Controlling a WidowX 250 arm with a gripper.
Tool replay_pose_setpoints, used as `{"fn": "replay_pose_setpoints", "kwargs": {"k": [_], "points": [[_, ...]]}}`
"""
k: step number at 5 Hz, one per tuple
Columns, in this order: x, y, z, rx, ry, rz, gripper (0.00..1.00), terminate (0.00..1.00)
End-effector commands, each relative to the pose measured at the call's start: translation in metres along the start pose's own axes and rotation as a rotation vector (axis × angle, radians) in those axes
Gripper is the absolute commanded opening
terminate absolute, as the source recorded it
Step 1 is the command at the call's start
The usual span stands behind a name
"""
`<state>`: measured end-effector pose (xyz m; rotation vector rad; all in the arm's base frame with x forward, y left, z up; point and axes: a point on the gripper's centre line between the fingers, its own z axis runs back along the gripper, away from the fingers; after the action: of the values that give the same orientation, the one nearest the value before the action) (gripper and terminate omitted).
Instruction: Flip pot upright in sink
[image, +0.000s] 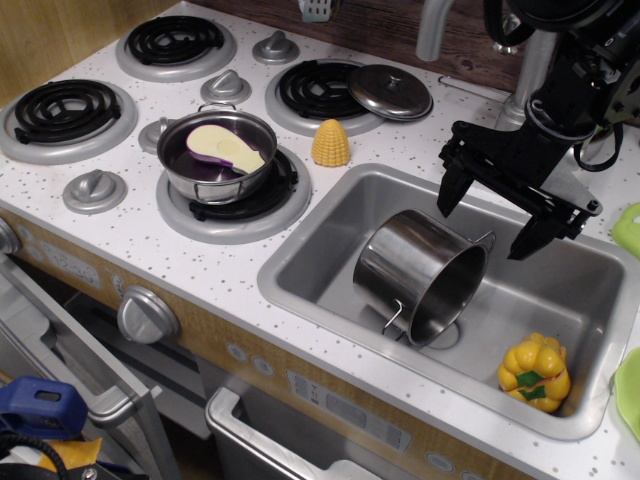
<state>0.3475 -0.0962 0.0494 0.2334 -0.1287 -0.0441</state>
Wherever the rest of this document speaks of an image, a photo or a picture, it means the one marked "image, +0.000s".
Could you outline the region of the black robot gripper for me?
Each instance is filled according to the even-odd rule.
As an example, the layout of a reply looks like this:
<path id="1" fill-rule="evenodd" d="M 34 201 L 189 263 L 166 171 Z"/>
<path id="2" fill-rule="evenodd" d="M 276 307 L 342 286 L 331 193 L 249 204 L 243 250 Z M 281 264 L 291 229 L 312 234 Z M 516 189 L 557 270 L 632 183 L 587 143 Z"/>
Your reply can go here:
<path id="1" fill-rule="evenodd" d="M 508 258 L 524 260 L 556 237 L 577 236 L 602 204 L 562 161 L 571 140 L 527 121 L 515 131 L 455 122 L 440 152 L 445 174 L 437 206 L 448 217 L 478 182 L 530 215 Z"/>

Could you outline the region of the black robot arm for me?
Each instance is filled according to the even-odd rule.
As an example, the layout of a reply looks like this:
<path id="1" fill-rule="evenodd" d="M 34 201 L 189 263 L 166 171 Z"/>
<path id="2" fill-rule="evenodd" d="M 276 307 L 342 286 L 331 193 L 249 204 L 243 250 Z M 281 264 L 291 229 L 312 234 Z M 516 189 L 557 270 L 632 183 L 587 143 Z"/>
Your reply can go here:
<path id="1" fill-rule="evenodd" d="M 562 166 L 598 131 L 639 115 L 639 4 L 636 1 L 512 1 L 521 25 L 506 35 L 499 1 L 485 4 L 486 27 L 500 43 L 557 33 L 560 43 L 544 83 L 527 99 L 524 122 L 499 131 L 457 121 L 442 148 L 445 174 L 437 200 L 449 215 L 479 182 L 531 216 L 509 256 L 523 260 L 554 239 L 573 239 L 601 213 L 600 202 Z"/>

